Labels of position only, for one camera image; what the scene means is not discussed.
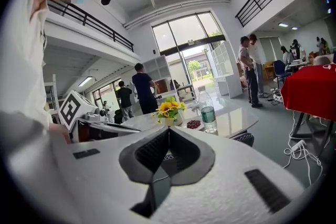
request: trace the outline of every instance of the dark blue t-shirt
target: dark blue t-shirt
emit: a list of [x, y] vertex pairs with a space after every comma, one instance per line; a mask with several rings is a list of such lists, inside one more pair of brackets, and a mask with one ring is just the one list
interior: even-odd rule
[[138, 92], [139, 100], [148, 100], [154, 97], [154, 95], [151, 92], [151, 87], [149, 85], [149, 82], [151, 80], [152, 78], [148, 76], [146, 73], [137, 73], [132, 77], [132, 81]]

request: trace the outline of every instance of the black shirt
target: black shirt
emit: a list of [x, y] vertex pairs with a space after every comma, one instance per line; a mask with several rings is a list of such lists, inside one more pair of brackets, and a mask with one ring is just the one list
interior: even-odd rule
[[128, 108], [131, 106], [131, 100], [130, 100], [130, 94], [132, 93], [132, 90], [129, 88], [122, 87], [120, 88], [116, 94], [117, 97], [121, 99], [121, 107], [122, 108]]
[[132, 77], [132, 81], [138, 92], [139, 100], [153, 99], [153, 94], [151, 92], [151, 87], [149, 82], [152, 80], [150, 76], [146, 73], [137, 73]]

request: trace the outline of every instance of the bottle cap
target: bottle cap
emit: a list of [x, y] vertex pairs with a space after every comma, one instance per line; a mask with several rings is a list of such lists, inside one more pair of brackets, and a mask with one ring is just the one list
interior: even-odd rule
[[205, 91], [205, 86], [200, 86], [198, 87], [198, 91], [201, 92], [201, 91]]

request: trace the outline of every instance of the yellow flower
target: yellow flower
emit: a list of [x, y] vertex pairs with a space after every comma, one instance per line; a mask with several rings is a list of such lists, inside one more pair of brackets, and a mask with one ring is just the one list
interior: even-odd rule
[[186, 107], [185, 107], [185, 103], [181, 102], [180, 103], [180, 107], [182, 108], [183, 111], [185, 111]]
[[171, 104], [172, 104], [172, 106], [174, 106], [175, 108], [178, 108], [178, 107], [180, 106], [180, 104], [177, 103], [177, 102], [171, 102]]
[[168, 110], [170, 110], [172, 108], [172, 104], [169, 102], [164, 102], [161, 104], [159, 110], [161, 110], [162, 112], [166, 112]]

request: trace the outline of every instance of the bottle label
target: bottle label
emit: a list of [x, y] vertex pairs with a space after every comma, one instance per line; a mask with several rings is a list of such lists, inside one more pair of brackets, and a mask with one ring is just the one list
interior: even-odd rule
[[202, 120], [210, 123], [216, 120], [215, 109], [212, 106], [206, 106], [201, 109]]

